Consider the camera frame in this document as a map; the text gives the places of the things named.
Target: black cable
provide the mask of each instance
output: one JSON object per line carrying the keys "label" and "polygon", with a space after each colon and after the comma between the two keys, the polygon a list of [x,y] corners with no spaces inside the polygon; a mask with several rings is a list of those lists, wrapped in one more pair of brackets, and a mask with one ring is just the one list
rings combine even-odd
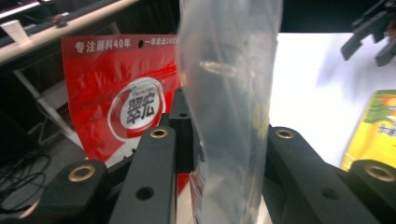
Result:
{"label": "black cable", "polygon": [[[32,173],[35,162],[41,158],[47,159],[43,167],[38,172]],[[0,214],[13,214],[28,209],[31,205],[25,205],[30,199],[37,195],[37,193],[45,189],[46,176],[43,173],[50,165],[51,158],[47,154],[27,153],[21,159],[16,160],[13,164],[6,167],[4,172],[0,172]],[[34,181],[38,177],[42,177],[41,183],[37,184]],[[22,202],[7,209],[2,206],[2,203],[16,190],[23,188],[26,185],[36,186],[36,190],[26,197]]]}

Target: yellow snack bag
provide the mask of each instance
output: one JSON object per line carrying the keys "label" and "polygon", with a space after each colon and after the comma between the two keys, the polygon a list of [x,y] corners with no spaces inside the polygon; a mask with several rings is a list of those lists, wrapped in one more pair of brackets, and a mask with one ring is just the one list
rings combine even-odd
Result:
{"label": "yellow snack bag", "polygon": [[380,161],[396,168],[396,90],[377,91],[368,104],[350,145],[342,169],[356,160]]}

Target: hanging hole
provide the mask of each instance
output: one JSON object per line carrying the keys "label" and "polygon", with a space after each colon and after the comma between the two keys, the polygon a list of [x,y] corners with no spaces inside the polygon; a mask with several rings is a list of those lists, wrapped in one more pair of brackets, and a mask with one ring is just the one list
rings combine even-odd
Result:
{"label": "hanging hole", "polygon": [[294,133],[291,133],[287,130],[277,130],[276,135],[281,138],[293,138],[294,137]]}
{"label": "hanging hole", "polygon": [[81,182],[89,179],[95,173],[95,168],[92,165],[82,165],[75,168],[69,174],[71,182]]}
{"label": "hanging hole", "polygon": [[153,195],[154,195],[154,189],[152,189],[151,187],[140,188],[135,194],[136,198],[140,201],[148,200]]}
{"label": "hanging hole", "polygon": [[145,42],[143,40],[139,40],[139,43],[137,43],[137,46],[141,49]]}
{"label": "hanging hole", "polygon": [[151,137],[153,138],[163,138],[168,135],[168,131],[166,131],[165,129],[156,129],[151,131],[149,135],[151,135]]}
{"label": "hanging hole", "polygon": [[368,175],[385,182],[393,182],[396,179],[395,175],[391,171],[378,165],[367,164],[364,167],[364,171]]}
{"label": "hanging hole", "polygon": [[324,188],[321,191],[323,197],[325,197],[328,200],[338,200],[338,194],[335,192],[335,190],[330,189],[330,188]]}

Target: white circular logo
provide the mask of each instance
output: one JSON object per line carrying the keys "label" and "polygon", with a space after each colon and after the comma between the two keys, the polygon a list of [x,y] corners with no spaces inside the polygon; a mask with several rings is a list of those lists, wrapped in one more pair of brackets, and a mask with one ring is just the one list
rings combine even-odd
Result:
{"label": "white circular logo", "polygon": [[114,136],[125,142],[157,125],[165,112],[163,87],[152,77],[131,82],[114,97],[107,123]]}

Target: red packaging bag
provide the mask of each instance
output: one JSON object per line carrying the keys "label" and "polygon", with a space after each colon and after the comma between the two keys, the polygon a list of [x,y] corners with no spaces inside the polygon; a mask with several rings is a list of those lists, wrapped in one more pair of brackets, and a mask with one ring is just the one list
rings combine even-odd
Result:
{"label": "red packaging bag", "polygon": [[133,154],[169,113],[177,75],[175,35],[68,36],[62,40],[70,117],[90,159]]}

